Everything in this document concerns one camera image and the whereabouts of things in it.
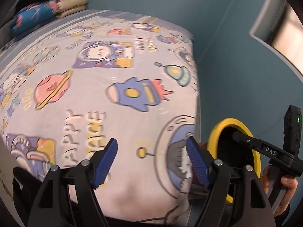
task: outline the silver bolt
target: silver bolt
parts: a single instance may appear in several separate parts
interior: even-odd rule
[[[252,172],[253,167],[251,165],[246,165],[245,166],[246,170],[248,170],[249,172]]]
[[[216,160],[215,160],[215,164],[216,164],[217,166],[221,166],[221,165],[223,165],[223,162],[222,162],[222,160],[220,160],[220,159],[216,159]]]
[[[89,165],[89,160],[85,159],[85,160],[81,161],[81,165],[88,166]]]
[[[51,167],[51,171],[52,172],[55,172],[56,170],[58,170],[58,166],[57,165],[54,165]]]

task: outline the yellow circular frame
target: yellow circular frame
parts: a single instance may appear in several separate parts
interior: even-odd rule
[[[233,119],[233,118],[228,118],[222,120],[220,123],[218,123],[211,131],[209,135],[209,140],[207,142],[207,150],[210,152],[212,157],[214,159],[217,159],[217,148],[218,148],[218,141],[219,141],[219,136],[221,132],[223,131],[224,128],[226,127],[234,127],[240,132],[242,132],[245,135],[249,135],[253,137],[252,133],[250,130],[239,120]],[[261,159],[260,159],[260,154],[259,152],[252,150],[252,154],[254,157],[254,170],[260,178],[261,174]],[[232,203],[233,198],[230,195],[226,196],[226,201],[228,203]]]

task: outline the blue gripper pad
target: blue gripper pad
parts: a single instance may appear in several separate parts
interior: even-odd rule
[[[209,161],[209,163],[206,163],[203,160],[202,149],[199,148],[199,145],[192,136],[186,140],[186,151],[197,175],[199,183],[204,185],[206,188],[209,188],[211,182],[209,180],[209,167],[207,164],[210,164],[211,161]]]
[[[111,168],[118,152],[117,140],[113,138],[110,139],[104,150],[105,153],[95,169],[95,178],[93,181],[94,189],[98,188],[99,185],[104,183],[106,176],[109,173],[109,169]]]

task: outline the human hand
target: human hand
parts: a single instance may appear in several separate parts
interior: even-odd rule
[[[264,169],[263,175],[260,177],[260,182],[264,188],[265,193],[267,194],[270,184],[269,167],[266,167]],[[274,213],[274,217],[281,215],[286,210],[298,186],[298,181],[293,176],[283,176],[281,178],[281,183],[284,187],[287,188],[287,190],[280,205],[278,206],[277,210]]]

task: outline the mattress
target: mattress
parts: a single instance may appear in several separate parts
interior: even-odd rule
[[[0,54],[0,130],[43,180],[111,138],[118,154],[95,190],[105,216],[166,224],[188,208],[185,140],[199,132],[199,91],[185,29],[133,13],[85,10]],[[71,188],[71,199],[76,201]]]

